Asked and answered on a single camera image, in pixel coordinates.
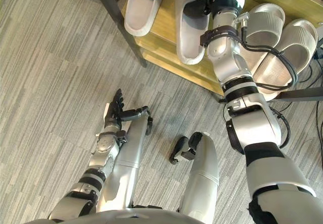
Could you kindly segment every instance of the black bracket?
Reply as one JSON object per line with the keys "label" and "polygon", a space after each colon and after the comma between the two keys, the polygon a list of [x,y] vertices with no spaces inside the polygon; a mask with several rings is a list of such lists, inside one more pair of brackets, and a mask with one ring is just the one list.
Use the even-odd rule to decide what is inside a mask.
{"label": "black bracket", "polygon": [[148,117],[148,120],[147,120],[147,129],[146,129],[146,136],[149,136],[150,133],[151,133],[152,121],[153,121],[153,118],[152,117]]}
{"label": "black bracket", "polygon": [[210,42],[217,39],[220,35],[232,35],[236,37],[238,35],[238,31],[232,26],[220,26],[213,30],[206,31],[200,37],[200,45],[203,47],[207,47]]}
{"label": "black bracket", "polygon": [[105,135],[112,135],[114,137],[114,139],[116,140],[117,144],[119,147],[122,146],[122,144],[128,142],[128,134],[126,131],[124,130],[120,130],[115,132],[102,132],[99,134],[97,141],[100,141],[102,136]]}

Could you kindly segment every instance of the white slide sandal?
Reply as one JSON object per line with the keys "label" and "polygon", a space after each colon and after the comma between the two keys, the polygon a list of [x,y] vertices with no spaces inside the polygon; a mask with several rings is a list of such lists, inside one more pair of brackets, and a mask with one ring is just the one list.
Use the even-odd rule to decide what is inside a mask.
{"label": "white slide sandal", "polygon": [[125,28],[134,36],[146,35],[155,20],[162,0],[128,0]]}
{"label": "white slide sandal", "polygon": [[[275,47],[280,40],[285,22],[285,13],[275,4],[261,4],[249,12],[247,43]],[[266,52],[247,51],[240,45],[241,56],[252,74],[266,56]]]}
{"label": "white slide sandal", "polygon": [[177,56],[184,64],[197,64],[204,56],[200,36],[207,31],[209,15],[190,18],[183,13],[187,3],[194,0],[175,0]]}
{"label": "white slide sandal", "polygon": [[[317,44],[317,31],[307,20],[298,19],[289,23],[283,30],[281,40],[275,47],[284,51],[284,56],[295,67],[297,74],[308,66]],[[268,54],[254,74],[257,83],[284,86],[291,76],[283,63],[274,55]],[[259,88],[267,101],[274,99],[280,91]]]}

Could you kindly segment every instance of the robotic hand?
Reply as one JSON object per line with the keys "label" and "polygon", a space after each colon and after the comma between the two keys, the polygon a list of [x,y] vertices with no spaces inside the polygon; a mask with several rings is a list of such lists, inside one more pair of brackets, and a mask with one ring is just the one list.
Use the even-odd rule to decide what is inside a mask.
{"label": "robotic hand", "polygon": [[[108,105],[104,116],[104,130],[97,135],[96,150],[90,159],[89,167],[78,183],[58,202],[48,219],[62,222],[108,210],[109,205],[113,205],[114,209],[121,209],[132,204],[142,139],[144,135],[150,134],[152,118],[147,106],[126,111],[123,111],[123,107],[122,92],[119,89]],[[126,121],[135,121],[130,126],[132,133],[129,132],[135,143],[129,143],[127,132],[122,130],[122,122]],[[132,182],[124,183],[123,188],[103,188],[111,184],[118,187],[118,183],[114,181],[119,180],[121,185],[122,177],[128,177]],[[118,194],[123,194],[124,199],[117,200],[116,203],[113,196]]]}
{"label": "robotic hand", "polygon": [[[213,15],[214,29],[201,36],[201,45],[207,46],[227,101],[231,146],[246,156],[249,212],[256,223],[323,223],[323,205],[301,170],[280,151],[279,125],[239,54],[239,43],[246,46],[248,15],[239,16],[243,6],[244,0],[197,0],[187,4],[184,12]],[[297,80],[286,58],[280,59]]]}

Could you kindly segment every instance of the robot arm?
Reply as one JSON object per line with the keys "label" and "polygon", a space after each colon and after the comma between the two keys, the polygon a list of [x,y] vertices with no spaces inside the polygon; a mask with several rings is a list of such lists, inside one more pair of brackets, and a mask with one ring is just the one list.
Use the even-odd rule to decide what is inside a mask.
{"label": "robot arm", "polygon": [[[54,220],[55,222],[61,222],[95,213],[98,210],[101,211],[101,206],[106,203],[105,200],[100,198],[104,189],[103,186],[105,182],[108,182],[108,177],[114,168],[116,158],[120,155],[119,149],[128,141],[127,132],[121,130],[122,122],[137,120],[142,116],[145,116],[143,120],[148,120],[148,124],[143,120],[140,120],[136,122],[132,128],[139,132],[144,130],[145,132],[143,132],[143,134],[150,134],[152,118],[148,117],[148,107],[144,106],[138,109],[123,111],[124,104],[122,101],[122,92],[119,89],[112,102],[108,105],[104,117],[104,130],[97,135],[96,150],[90,159],[87,170],[80,180],[72,186],[71,190],[58,202],[48,219]],[[139,139],[142,138],[140,133],[136,133],[135,136]],[[131,151],[131,146],[124,147],[123,153],[126,153],[127,150]],[[133,177],[133,175],[136,175],[138,172],[137,168],[132,165],[135,165],[136,158],[139,157],[140,153],[136,154],[135,150],[133,150],[132,153],[131,157],[124,156],[125,154],[119,156],[119,162],[125,160],[127,162],[127,170],[130,171],[130,173],[128,173],[124,170],[121,173],[124,177],[130,175]],[[126,200],[127,203],[125,203],[126,201],[119,201],[119,204],[128,205],[128,202],[130,203],[132,201],[131,193],[133,192],[133,187],[134,186],[129,185],[127,188],[122,189],[122,191],[124,191],[123,193],[130,193],[130,198]]]}
{"label": "robot arm", "polygon": [[246,26],[247,16],[239,17],[243,4],[213,0],[208,7],[214,30],[201,37],[201,44],[208,45],[207,55],[228,103],[231,145],[246,156],[249,212],[256,223],[322,223],[323,205],[301,170],[280,151],[279,124],[240,56],[234,36],[237,24]]}

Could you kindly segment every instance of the cable connector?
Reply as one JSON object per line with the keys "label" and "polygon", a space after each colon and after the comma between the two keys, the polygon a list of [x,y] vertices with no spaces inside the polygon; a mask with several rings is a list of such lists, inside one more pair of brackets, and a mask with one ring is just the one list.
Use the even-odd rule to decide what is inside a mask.
{"label": "cable connector", "polygon": [[249,13],[245,12],[238,16],[235,20],[234,23],[236,24],[241,24],[241,27],[247,27],[247,21],[249,20]]}

